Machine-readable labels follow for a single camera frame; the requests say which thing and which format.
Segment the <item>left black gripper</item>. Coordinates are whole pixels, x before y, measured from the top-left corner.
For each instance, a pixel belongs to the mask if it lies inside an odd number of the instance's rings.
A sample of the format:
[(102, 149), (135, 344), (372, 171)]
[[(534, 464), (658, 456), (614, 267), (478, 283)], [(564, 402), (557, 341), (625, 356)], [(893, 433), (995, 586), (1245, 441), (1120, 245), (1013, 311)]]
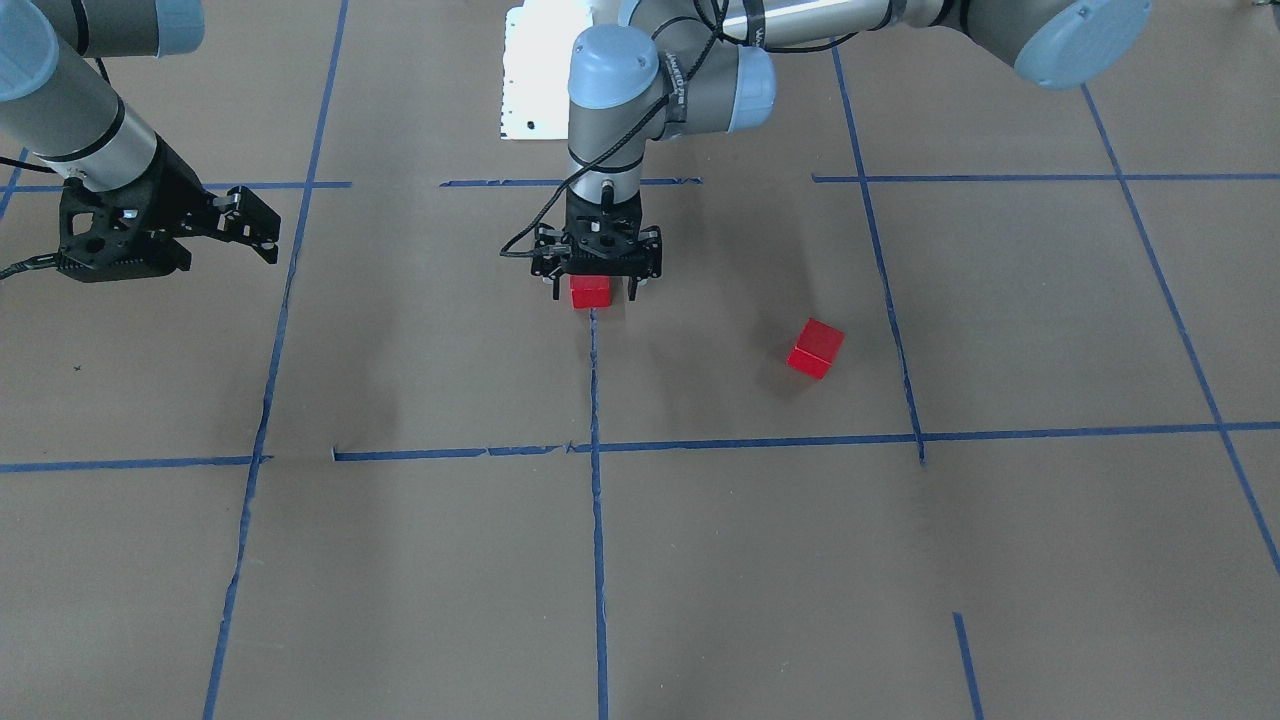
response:
[[(643, 200), (639, 193), (614, 202), (590, 202), (573, 191), (566, 200), (566, 237), (571, 251), (566, 272), (571, 275), (623, 275), (626, 299), (635, 301), (639, 288), (652, 277), (649, 265), (643, 266), (640, 224)], [(552, 299), (561, 299), (561, 263), (545, 265), (545, 283)]]

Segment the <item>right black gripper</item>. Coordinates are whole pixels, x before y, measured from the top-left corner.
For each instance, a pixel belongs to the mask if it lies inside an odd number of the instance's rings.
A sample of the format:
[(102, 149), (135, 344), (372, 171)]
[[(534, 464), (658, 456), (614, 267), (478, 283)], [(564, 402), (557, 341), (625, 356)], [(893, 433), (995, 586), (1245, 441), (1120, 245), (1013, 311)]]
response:
[(120, 250), (177, 251), (178, 238), (209, 237), (278, 264), (282, 219), (250, 187), (216, 197), (165, 141), (138, 178), (120, 187)]

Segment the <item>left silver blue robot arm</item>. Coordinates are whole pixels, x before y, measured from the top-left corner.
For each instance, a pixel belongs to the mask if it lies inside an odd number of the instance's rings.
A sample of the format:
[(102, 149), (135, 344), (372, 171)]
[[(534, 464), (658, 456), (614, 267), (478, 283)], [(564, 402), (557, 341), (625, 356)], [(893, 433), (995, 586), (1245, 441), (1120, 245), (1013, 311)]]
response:
[(506, 258), (558, 290), (566, 277), (662, 273), (660, 229), (643, 223), (646, 146), (764, 124), (777, 55), (824, 53), (905, 24), (964, 35), (1030, 83), (1074, 88), (1108, 69), (1144, 29), (1148, 1), (623, 1), (612, 23), (570, 46), (570, 173), (553, 201), (564, 224), (535, 215)]

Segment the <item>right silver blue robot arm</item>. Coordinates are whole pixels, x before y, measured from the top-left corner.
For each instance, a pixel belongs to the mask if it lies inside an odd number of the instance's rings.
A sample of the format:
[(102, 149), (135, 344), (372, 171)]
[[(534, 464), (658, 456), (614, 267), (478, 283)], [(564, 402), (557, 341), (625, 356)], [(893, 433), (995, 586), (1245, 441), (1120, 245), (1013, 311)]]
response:
[(187, 272), (188, 237), (252, 249), (276, 263), (282, 220), (244, 186), (224, 196), (111, 86), (119, 56), (195, 51), (200, 1), (5, 1), (1, 126), (61, 178), (55, 251), (15, 263), (4, 278), (54, 269), (93, 283)]

